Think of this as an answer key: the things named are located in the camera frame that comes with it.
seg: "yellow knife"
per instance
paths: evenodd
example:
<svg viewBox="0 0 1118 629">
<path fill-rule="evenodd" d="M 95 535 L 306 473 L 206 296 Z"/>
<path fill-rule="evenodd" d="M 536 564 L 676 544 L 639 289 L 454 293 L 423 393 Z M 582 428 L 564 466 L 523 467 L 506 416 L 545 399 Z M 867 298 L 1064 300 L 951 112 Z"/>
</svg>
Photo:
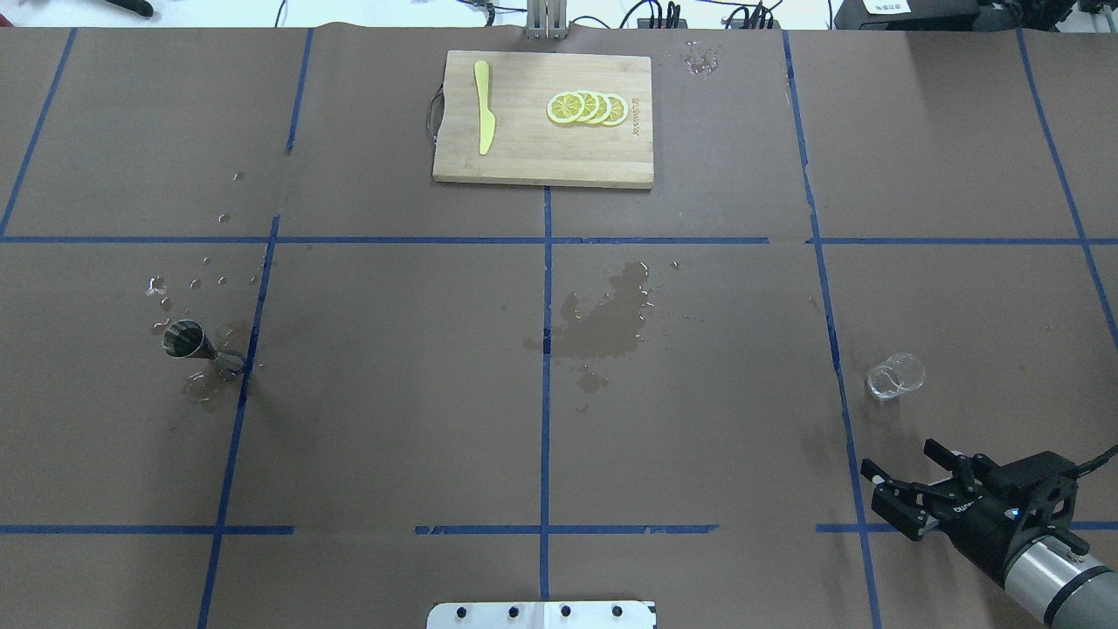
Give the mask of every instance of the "yellow knife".
<svg viewBox="0 0 1118 629">
<path fill-rule="evenodd" d="M 477 60 L 474 63 L 474 79 L 477 80 L 477 109 L 481 112 L 481 122 L 477 126 L 479 144 L 477 152 L 485 154 L 490 145 L 493 144 L 493 133 L 496 131 L 496 116 L 489 108 L 489 63 Z"/>
</svg>

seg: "cutting board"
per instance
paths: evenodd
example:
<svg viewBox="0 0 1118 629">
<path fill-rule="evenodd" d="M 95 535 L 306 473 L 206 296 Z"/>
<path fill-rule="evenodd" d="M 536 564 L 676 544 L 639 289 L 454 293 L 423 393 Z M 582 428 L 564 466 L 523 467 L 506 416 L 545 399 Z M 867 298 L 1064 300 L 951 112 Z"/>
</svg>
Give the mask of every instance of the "cutting board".
<svg viewBox="0 0 1118 629">
<path fill-rule="evenodd" d="M 474 61 L 490 65 L 496 132 L 479 153 Z M 593 89 L 626 98 L 613 127 L 560 125 L 547 105 L 558 92 Z M 652 61 L 648 57 L 451 50 L 445 109 L 435 146 L 437 181 L 651 189 Z"/>
</svg>

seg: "lemon slice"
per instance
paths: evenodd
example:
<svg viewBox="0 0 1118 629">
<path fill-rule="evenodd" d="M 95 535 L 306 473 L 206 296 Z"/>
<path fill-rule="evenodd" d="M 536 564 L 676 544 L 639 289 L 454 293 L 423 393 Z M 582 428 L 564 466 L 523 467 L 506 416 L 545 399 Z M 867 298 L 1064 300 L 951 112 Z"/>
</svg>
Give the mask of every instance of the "lemon slice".
<svg viewBox="0 0 1118 629">
<path fill-rule="evenodd" d="M 604 94 L 609 101 L 609 115 L 601 121 L 603 126 L 617 126 L 628 117 L 628 103 L 617 94 Z"/>
<path fill-rule="evenodd" d="M 594 97 L 598 101 L 598 115 L 584 122 L 587 124 L 601 124 L 603 121 L 609 117 L 609 98 L 600 92 L 595 92 Z"/>
<path fill-rule="evenodd" d="M 548 101 L 548 117 L 556 124 L 577 122 L 586 101 L 578 92 L 560 92 Z"/>
<path fill-rule="evenodd" d="M 577 94 L 582 97 L 584 103 L 582 115 L 578 116 L 578 122 L 586 122 L 591 117 L 596 117 L 598 115 L 598 108 L 601 106 L 598 103 L 598 98 L 595 96 L 597 92 L 579 89 Z"/>
</svg>

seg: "cutting board handle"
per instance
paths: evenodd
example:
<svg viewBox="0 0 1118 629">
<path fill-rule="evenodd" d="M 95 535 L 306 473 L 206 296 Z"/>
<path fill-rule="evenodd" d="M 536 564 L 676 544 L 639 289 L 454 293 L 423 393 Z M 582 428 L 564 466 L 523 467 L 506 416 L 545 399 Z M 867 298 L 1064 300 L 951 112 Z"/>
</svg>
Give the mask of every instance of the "cutting board handle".
<svg viewBox="0 0 1118 629">
<path fill-rule="evenodd" d="M 435 103 L 437 101 L 442 101 L 443 106 L 438 109 L 438 126 L 435 126 Z M 446 98 L 443 95 L 443 85 L 439 84 L 438 89 L 435 90 L 435 95 L 430 97 L 430 104 L 427 106 L 427 134 L 430 135 L 432 144 L 438 144 L 438 130 L 443 126 L 444 111 L 446 111 Z"/>
</svg>

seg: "metal jigger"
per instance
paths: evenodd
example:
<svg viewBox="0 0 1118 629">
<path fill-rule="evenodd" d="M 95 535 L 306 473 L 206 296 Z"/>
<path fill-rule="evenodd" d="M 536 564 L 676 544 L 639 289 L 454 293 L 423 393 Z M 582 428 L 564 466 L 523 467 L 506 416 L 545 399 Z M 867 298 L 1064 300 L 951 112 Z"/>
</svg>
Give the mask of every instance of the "metal jigger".
<svg viewBox="0 0 1118 629">
<path fill-rule="evenodd" d="M 245 358 L 236 352 L 216 351 L 198 322 L 181 320 L 163 333 L 163 350 L 171 359 L 205 359 L 221 380 L 231 381 L 245 372 Z"/>
</svg>

